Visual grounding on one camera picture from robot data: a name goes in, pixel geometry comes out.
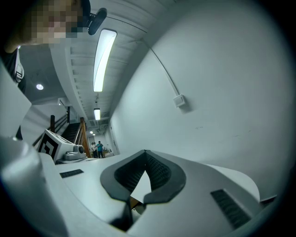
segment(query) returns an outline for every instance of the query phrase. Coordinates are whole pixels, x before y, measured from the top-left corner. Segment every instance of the wall outlet box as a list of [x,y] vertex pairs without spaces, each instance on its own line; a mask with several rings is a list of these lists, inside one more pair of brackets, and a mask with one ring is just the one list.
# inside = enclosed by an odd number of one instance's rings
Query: wall outlet box
[[174,100],[174,103],[175,103],[176,107],[180,107],[180,106],[185,104],[185,98],[184,98],[184,95],[182,95],[182,94],[178,95],[173,100]]

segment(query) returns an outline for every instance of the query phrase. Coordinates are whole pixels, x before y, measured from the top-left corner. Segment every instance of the cable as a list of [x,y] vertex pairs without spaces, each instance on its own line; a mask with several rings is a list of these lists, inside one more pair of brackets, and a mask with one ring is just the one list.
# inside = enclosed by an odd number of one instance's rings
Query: cable
[[129,24],[129,25],[131,25],[131,26],[133,26],[133,27],[135,27],[135,28],[138,28],[139,30],[141,30],[141,31],[143,31],[143,32],[145,32],[145,33],[147,33],[146,31],[142,30],[142,29],[139,28],[139,27],[136,27],[135,25],[132,25],[132,24],[130,24],[130,23],[127,23],[127,22],[125,22],[125,21],[123,21],[123,20],[119,20],[119,21],[124,22],[124,23],[126,23],[126,24]]
[[175,86],[175,84],[174,84],[174,82],[173,82],[173,80],[171,79],[171,77],[170,77],[169,73],[167,72],[166,68],[165,68],[165,67],[163,66],[163,64],[161,63],[161,61],[160,61],[160,59],[158,58],[158,56],[155,54],[155,52],[153,51],[153,49],[152,49],[152,48],[151,48],[151,47],[150,47],[150,46],[149,46],[144,40],[142,40],[142,41],[143,41],[143,43],[147,46],[147,48],[149,48],[149,49],[151,50],[151,52],[153,52],[155,58],[156,58],[157,61],[161,64],[162,68],[164,69],[164,71],[165,71],[165,73],[166,73],[166,77],[168,78],[168,80],[169,80],[169,82],[170,82],[170,84],[171,84],[171,86],[172,86],[172,88],[173,88],[173,90],[174,90],[176,96],[180,95],[179,92],[178,92],[178,90],[177,90],[177,88],[176,88],[176,86]]

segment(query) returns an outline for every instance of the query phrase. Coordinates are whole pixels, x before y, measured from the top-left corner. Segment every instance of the man in blue shirt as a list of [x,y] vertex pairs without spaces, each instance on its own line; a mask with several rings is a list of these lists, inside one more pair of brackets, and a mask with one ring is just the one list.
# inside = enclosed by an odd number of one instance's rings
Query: man in blue shirt
[[99,141],[99,143],[97,144],[97,148],[98,148],[99,158],[101,158],[100,155],[102,155],[102,158],[104,158],[104,156],[103,156],[103,144],[101,144],[100,141]]

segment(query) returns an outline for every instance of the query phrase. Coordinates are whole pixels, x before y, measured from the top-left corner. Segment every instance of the fluorescent ceiling light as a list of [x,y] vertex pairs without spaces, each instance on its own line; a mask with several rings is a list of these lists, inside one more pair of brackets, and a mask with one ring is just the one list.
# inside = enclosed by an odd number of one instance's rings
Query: fluorescent ceiling light
[[44,87],[43,87],[43,85],[41,85],[41,84],[37,84],[37,85],[36,85],[36,88],[37,88],[38,90],[43,90]]
[[101,119],[101,111],[100,109],[93,109],[94,111],[94,117],[96,120],[100,120]]
[[93,91],[101,92],[112,45],[117,36],[115,31],[102,30],[97,46],[93,69]]

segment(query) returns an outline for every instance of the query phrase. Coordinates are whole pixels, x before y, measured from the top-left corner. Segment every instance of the person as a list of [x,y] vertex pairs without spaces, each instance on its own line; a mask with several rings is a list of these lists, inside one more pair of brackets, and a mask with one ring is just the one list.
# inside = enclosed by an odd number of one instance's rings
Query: person
[[92,153],[94,158],[98,157],[96,143],[92,143]]
[[101,158],[101,156],[100,155],[102,155],[102,158],[104,158],[104,156],[103,156],[103,144],[101,144],[101,141],[99,141],[99,143],[97,144],[97,148],[98,148],[98,156],[99,156],[99,158]]
[[[89,0],[28,0],[20,4],[18,9],[22,12],[14,12],[10,24],[4,24],[1,31],[0,57],[12,80],[25,94],[20,46],[56,43],[58,38],[66,37],[66,32],[77,32],[89,16],[91,6]],[[16,138],[22,140],[20,127]]]

